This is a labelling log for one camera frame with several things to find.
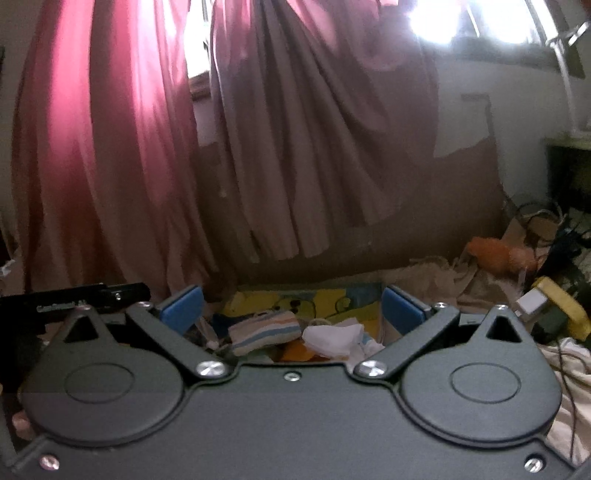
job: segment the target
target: curtain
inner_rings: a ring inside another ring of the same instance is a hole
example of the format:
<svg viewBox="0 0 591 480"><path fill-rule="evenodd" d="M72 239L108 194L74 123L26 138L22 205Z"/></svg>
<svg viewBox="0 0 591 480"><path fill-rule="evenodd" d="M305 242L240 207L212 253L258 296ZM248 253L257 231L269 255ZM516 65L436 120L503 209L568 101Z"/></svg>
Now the curtain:
<svg viewBox="0 0 591 480"><path fill-rule="evenodd" d="M397 3L215 1L221 195L266 256L318 255L339 228L390 218L426 178L437 74Z"/></svg>
<svg viewBox="0 0 591 480"><path fill-rule="evenodd" d="M46 0L15 113L25 289L144 281L156 298L216 266L197 208L183 31L189 0Z"/></svg>

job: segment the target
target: blue gripper pad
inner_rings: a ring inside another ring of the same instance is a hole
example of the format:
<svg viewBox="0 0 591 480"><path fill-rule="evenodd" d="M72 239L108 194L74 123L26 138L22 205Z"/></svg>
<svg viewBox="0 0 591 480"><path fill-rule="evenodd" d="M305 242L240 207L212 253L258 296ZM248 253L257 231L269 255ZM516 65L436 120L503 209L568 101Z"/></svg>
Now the blue gripper pad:
<svg viewBox="0 0 591 480"><path fill-rule="evenodd" d="M160 321L183 335L201 316L204 302L201 287L187 287L158 306Z"/></svg>
<svg viewBox="0 0 591 480"><path fill-rule="evenodd" d="M428 311L428 306L394 286L387 287L382 294L382 316L401 335L425 322Z"/></svg>

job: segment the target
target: electrical cable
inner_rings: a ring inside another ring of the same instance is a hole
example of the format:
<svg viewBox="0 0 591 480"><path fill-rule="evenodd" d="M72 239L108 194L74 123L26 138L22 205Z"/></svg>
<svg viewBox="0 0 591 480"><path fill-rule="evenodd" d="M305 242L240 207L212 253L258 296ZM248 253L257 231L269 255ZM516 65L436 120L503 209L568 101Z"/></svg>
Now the electrical cable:
<svg viewBox="0 0 591 480"><path fill-rule="evenodd" d="M564 389L566 390L566 393L569 396L570 404L573 408L573 431L570 436L570 454L569 454L570 461L572 462L573 461L573 454L574 454L574 436L576 434L576 428L577 428L577 405L574 402L573 392L571 391L568 383L566 383L567 375L564 373L564 361L562 358L563 353L562 353L562 349L560 347L560 342L557 341L556 345L558 347L558 364L560 366L560 377L562 379Z"/></svg>

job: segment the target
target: metal screw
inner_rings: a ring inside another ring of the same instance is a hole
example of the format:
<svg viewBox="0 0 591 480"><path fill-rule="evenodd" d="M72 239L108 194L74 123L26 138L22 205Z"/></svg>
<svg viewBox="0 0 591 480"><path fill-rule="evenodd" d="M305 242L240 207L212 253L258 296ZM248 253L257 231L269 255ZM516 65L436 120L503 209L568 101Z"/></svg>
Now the metal screw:
<svg viewBox="0 0 591 480"><path fill-rule="evenodd" d="M366 360L357 367L357 373L363 377L373 378L381 377L388 371L388 367L383 362L377 360Z"/></svg>
<svg viewBox="0 0 591 480"><path fill-rule="evenodd" d="M48 472L55 472L60 469L60 461L53 455L43 455L39 458L39 466Z"/></svg>
<svg viewBox="0 0 591 480"><path fill-rule="evenodd" d="M297 382L301 378L301 375L298 372L287 372L283 375L283 378L288 382Z"/></svg>
<svg viewBox="0 0 591 480"><path fill-rule="evenodd" d="M544 459L540 457L530 457L525 461L524 468L529 473L538 473L541 472L545 466Z"/></svg>
<svg viewBox="0 0 591 480"><path fill-rule="evenodd" d="M202 377L214 378L226 374L226 365L218 360L207 360L197 366L197 373Z"/></svg>

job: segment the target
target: black mount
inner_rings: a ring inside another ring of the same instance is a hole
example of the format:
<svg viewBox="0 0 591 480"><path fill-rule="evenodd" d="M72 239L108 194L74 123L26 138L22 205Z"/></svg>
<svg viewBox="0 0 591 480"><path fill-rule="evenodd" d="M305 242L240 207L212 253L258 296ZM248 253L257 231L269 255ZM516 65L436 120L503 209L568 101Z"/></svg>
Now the black mount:
<svg viewBox="0 0 591 480"><path fill-rule="evenodd" d="M81 306L22 390L39 436L3 460L23 479L589 478L543 438L561 389L506 307L441 308L371 360L232 369L149 303Z"/></svg>

